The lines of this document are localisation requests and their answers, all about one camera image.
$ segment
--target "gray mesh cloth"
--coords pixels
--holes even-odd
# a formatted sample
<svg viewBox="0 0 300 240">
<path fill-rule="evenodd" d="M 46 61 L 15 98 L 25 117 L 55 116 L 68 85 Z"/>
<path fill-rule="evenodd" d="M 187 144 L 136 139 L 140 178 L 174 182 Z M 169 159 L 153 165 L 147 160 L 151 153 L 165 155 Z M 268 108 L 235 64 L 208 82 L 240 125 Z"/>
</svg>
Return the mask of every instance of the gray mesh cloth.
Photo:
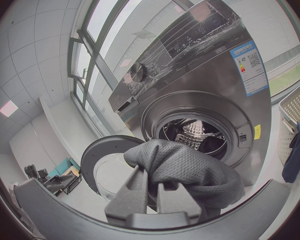
<svg viewBox="0 0 300 240">
<path fill-rule="evenodd" d="M 149 175 L 149 194 L 159 182 L 184 184 L 198 202 L 223 209 L 244 196 L 240 175 L 225 163 L 185 144 L 153 139 L 124 153 L 131 166 L 142 166 Z"/>
</svg>

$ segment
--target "yellow sticker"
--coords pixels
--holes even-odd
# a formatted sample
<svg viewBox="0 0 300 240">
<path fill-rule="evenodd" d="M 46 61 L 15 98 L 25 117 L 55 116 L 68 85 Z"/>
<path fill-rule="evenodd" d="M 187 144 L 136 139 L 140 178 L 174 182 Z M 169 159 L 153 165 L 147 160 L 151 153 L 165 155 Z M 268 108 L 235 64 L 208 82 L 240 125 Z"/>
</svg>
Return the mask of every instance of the yellow sticker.
<svg viewBox="0 0 300 240">
<path fill-rule="evenodd" d="M 257 125 L 254 127 L 254 139 L 255 140 L 260 139 L 260 135 L 261 135 L 261 125 Z"/>
</svg>

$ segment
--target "grass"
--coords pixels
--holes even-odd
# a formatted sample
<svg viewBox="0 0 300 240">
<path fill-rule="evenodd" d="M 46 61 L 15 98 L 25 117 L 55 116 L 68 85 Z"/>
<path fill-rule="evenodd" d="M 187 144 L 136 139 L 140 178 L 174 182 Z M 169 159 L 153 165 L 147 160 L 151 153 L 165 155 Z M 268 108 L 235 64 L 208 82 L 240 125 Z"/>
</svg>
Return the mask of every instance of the grass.
<svg viewBox="0 0 300 240">
<path fill-rule="evenodd" d="M 300 63 L 269 81 L 269 88 L 271 96 L 283 91 L 300 79 Z"/>
</svg>

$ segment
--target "qr code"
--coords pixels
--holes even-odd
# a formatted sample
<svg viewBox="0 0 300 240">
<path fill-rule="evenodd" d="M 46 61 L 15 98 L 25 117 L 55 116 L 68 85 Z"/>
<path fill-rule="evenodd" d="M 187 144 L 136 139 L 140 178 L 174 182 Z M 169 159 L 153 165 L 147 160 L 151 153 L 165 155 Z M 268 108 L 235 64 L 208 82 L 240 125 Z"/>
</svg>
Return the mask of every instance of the qr code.
<svg viewBox="0 0 300 240">
<path fill-rule="evenodd" d="M 253 54 L 248 55 L 248 59 L 249 59 L 249 62 L 251 64 L 252 68 L 261 64 L 257 52 L 254 52 Z"/>
</svg>

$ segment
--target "button icon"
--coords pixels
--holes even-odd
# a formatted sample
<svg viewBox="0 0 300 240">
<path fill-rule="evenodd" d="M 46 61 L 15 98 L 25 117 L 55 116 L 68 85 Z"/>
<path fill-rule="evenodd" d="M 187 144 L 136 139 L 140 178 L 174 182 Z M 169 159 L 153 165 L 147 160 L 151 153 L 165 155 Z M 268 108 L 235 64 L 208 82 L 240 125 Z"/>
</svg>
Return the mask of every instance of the button icon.
<svg viewBox="0 0 300 240">
<path fill-rule="evenodd" d="M 218 25 L 218 24 L 220 24 L 220 19 L 218 19 L 217 17 L 213 17 L 211 19 L 211 23 L 214 25 Z"/>
</svg>

